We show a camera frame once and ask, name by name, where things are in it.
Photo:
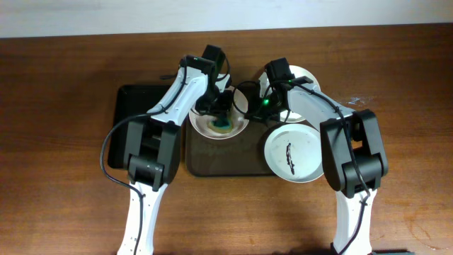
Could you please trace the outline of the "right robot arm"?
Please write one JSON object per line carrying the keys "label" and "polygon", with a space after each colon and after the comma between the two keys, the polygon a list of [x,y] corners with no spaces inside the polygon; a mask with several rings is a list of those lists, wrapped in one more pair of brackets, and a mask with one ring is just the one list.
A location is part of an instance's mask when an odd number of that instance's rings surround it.
{"label": "right robot arm", "polygon": [[256,106],[245,117],[266,121],[287,110],[317,128],[323,173],[336,193],[337,225],[331,249],[335,254],[371,254],[372,203],[389,170],[376,115],[334,101],[314,79],[294,74],[286,58],[267,63],[263,75]]}

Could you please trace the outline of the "green yellow sponge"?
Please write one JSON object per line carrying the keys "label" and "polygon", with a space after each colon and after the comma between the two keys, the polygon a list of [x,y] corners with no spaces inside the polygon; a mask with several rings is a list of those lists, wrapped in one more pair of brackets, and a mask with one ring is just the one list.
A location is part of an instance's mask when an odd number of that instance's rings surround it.
{"label": "green yellow sponge", "polygon": [[215,116],[214,119],[209,121],[208,125],[213,130],[221,131],[231,130],[234,126],[228,113],[220,113],[219,115]]}

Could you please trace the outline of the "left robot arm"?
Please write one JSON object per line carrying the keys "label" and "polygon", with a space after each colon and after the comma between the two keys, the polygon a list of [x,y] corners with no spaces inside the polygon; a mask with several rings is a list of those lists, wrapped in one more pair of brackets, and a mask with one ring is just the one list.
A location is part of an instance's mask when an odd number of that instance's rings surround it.
{"label": "left robot arm", "polygon": [[225,53],[207,45],[199,57],[186,55],[170,89],[146,113],[128,117],[123,166],[130,206],[119,254],[153,254],[159,206],[180,164],[181,127],[190,111],[218,117],[226,124],[232,94],[222,75]]}

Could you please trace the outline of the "white plate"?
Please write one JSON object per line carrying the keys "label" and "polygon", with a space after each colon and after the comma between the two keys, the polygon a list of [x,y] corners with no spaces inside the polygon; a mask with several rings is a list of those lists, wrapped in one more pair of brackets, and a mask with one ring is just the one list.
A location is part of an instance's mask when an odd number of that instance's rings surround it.
{"label": "white plate", "polygon": [[245,119],[244,114],[248,110],[248,101],[244,94],[238,89],[234,89],[232,86],[230,86],[229,89],[232,90],[234,95],[231,109],[227,112],[234,125],[231,130],[213,130],[209,127],[208,123],[214,119],[216,115],[198,115],[193,110],[193,107],[190,109],[190,124],[202,136],[212,140],[225,140],[232,138],[245,130],[248,120]]}
{"label": "white plate", "polygon": [[[314,87],[315,90],[317,90],[317,91],[321,90],[316,77],[307,69],[296,66],[296,65],[290,65],[289,69],[296,78],[307,77],[310,80],[312,80],[312,86]],[[260,97],[262,98],[264,96],[265,90],[267,89],[267,87],[270,84],[270,82],[268,80],[268,75],[265,73],[265,71],[263,71],[260,74],[260,76],[258,78],[258,83],[260,85]],[[285,122],[285,123],[300,123],[302,121],[305,121],[305,118],[303,116],[301,116],[297,113],[294,113],[292,111],[289,112],[288,110],[282,110],[275,119],[276,119],[276,121]]]}
{"label": "white plate", "polygon": [[273,130],[264,144],[265,162],[280,178],[308,183],[323,176],[321,138],[318,130],[287,124]]}

